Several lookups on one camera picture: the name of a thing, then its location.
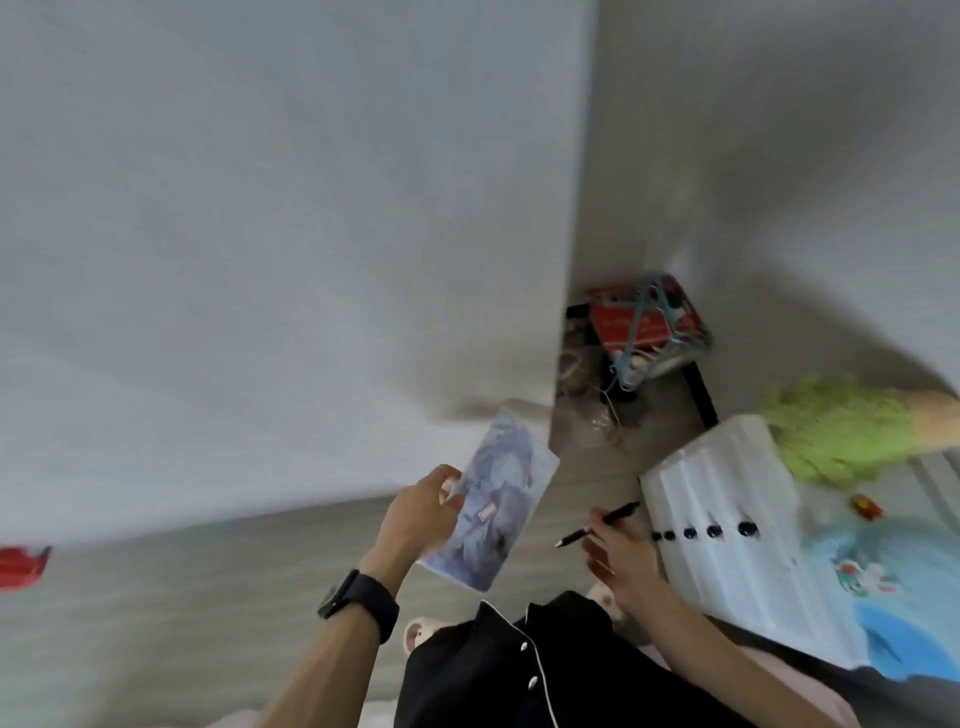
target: wrist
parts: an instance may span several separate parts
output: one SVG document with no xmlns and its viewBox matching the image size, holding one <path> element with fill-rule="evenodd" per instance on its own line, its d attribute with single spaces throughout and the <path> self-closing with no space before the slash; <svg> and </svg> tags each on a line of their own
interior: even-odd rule
<svg viewBox="0 0 960 728">
<path fill-rule="evenodd" d="M 380 582 L 396 599 L 403 579 L 416 561 L 417 556 L 411 554 L 410 549 L 386 548 L 374 544 L 367 555 L 360 560 L 357 569 L 360 573 Z"/>
<path fill-rule="evenodd" d="M 643 624 L 649 615 L 655 614 L 663 608 L 664 601 L 669 599 L 671 591 L 667 584 L 658 575 L 646 580 L 639 588 L 631 590 L 629 603 L 623 605 L 623 611 L 630 614 L 640 624 Z"/>
</svg>

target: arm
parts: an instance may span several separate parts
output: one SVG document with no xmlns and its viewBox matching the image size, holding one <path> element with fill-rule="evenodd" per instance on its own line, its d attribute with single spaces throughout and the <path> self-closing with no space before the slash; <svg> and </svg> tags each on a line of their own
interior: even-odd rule
<svg viewBox="0 0 960 728">
<path fill-rule="evenodd" d="M 839 728 L 839 724 L 728 640 L 660 578 L 657 553 L 627 523 L 590 517 L 583 540 L 590 571 L 647 631 L 667 664 L 759 728 Z"/>
<path fill-rule="evenodd" d="M 357 568 L 394 598 L 414 562 L 453 533 L 464 497 L 447 498 L 443 485 L 459 478 L 456 468 L 440 466 L 400 491 L 387 510 L 376 543 Z M 344 607 L 319 630 L 258 728 L 355 728 L 379 646 L 376 620 L 358 604 Z"/>
</svg>

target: hand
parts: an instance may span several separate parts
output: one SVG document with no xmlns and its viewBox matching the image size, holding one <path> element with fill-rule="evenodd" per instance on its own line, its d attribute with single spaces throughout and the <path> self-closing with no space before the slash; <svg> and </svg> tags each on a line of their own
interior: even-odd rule
<svg viewBox="0 0 960 728">
<path fill-rule="evenodd" d="M 610 587 L 624 612 L 638 617 L 651 585 L 660 583 L 657 550 L 625 520 L 603 523 L 607 511 L 590 511 L 593 533 L 581 541 L 587 553 L 587 568 Z"/>
<path fill-rule="evenodd" d="M 447 497 L 443 486 L 447 480 L 456 483 L 460 475 L 451 465 L 438 465 L 430 475 L 397 493 L 373 548 L 360 562 L 360 571 L 396 596 L 414 562 L 439 550 L 453 534 L 466 496 Z"/>
</svg>

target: black pen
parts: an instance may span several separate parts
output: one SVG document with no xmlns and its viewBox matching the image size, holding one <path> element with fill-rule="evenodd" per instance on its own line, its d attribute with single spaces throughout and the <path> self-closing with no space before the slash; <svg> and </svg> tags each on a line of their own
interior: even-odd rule
<svg viewBox="0 0 960 728">
<path fill-rule="evenodd" d="M 610 525 L 611 523 L 615 521 L 619 521 L 620 519 L 628 518 L 629 516 L 632 516 L 634 514 L 635 510 L 639 507 L 639 505 L 640 505 L 639 500 L 635 500 L 632 503 L 627 503 L 626 505 L 621 505 L 615 511 L 611 511 L 606 516 L 604 516 L 603 522 L 606 523 L 607 525 Z M 589 526 L 586 528 L 581 528 L 579 531 L 574 531 L 569 536 L 564 536 L 563 538 L 561 538 L 556 544 L 553 545 L 553 547 L 561 548 L 562 546 L 569 546 L 570 544 L 576 541 L 580 541 L 580 539 L 582 539 L 584 536 L 587 536 L 587 534 L 590 534 L 590 533 L 593 533 L 593 531 L 590 530 Z"/>
</svg>

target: right hand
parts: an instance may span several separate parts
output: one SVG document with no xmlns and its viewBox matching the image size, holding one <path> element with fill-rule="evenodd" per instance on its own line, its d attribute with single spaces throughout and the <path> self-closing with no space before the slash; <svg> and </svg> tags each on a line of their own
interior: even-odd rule
<svg viewBox="0 0 960 728">
<path fill-rule="evenodd" d="M 587 568 L 610 587 L 620 609 L 637 616 L 645 593 L 660 582 L 657 550 L 626 520 L 611 525 L 603 522 L 607 511 L 590 511 L 590 529 L 581 545 L 587 553 Z"/>
</svg>

